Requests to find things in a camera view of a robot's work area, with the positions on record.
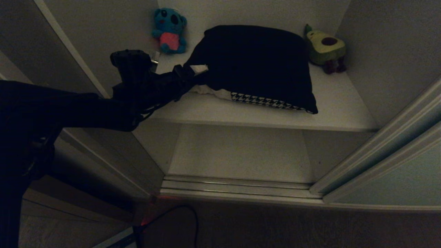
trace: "pillow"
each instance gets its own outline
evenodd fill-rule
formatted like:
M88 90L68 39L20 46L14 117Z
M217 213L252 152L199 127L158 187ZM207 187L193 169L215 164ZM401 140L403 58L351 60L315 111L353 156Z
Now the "pillow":
M298 35L260 26L217 26L205 31L185 63L206 64L193 91L280 109L318 113L308 50Z

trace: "white shelf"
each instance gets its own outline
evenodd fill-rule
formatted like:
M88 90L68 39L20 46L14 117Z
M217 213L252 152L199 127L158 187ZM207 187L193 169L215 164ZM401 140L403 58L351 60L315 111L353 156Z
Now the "white shelf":
M182 125L168 175L313 183L301 130Z
M161 55L157 73L185 63L197 41L184 54ZM379 126L346 73L327 75L310 65L313 93L319 113L272 109L218 99L212 95L185 94L156 111L152 118L176 123L372 132Z

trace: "avocado plush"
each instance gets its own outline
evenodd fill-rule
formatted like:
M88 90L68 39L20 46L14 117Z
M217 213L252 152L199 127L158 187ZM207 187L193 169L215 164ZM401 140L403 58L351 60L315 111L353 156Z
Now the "avocado plush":
M187 19L176 10L160 8L155 11L155 25L152 35L159 39L159 46L165 53L183 53L187 42L181 36Z
M346 70L343 64L346 45L342 40L322 31L312 30L308 24L305 27L305 40L309 49L309 59L312 63L322 66L327 74Z

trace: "blue stuffed animal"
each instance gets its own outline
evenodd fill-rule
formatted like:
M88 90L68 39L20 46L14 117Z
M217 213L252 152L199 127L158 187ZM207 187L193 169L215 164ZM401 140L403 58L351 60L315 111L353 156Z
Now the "blue stuffed animal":
M155 11L156 29L152 35L159 38L161 50L165 53L183 53L187 42L181 36L187 19L176 10L160 8Z

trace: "closet shelf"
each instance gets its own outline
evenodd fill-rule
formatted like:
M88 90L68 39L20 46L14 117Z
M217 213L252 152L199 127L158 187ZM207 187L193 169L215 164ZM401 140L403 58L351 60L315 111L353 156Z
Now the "closet shelf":
M162 54L157 73L165 73L176 64L184 64L193 48L189 47L184 54ZM268 128L352 132L374 132L379 129L346 73L327 75L321 68L310 64L310 75L319 111L315 115L187 93L180 101L157 110L152 118L174 123Z

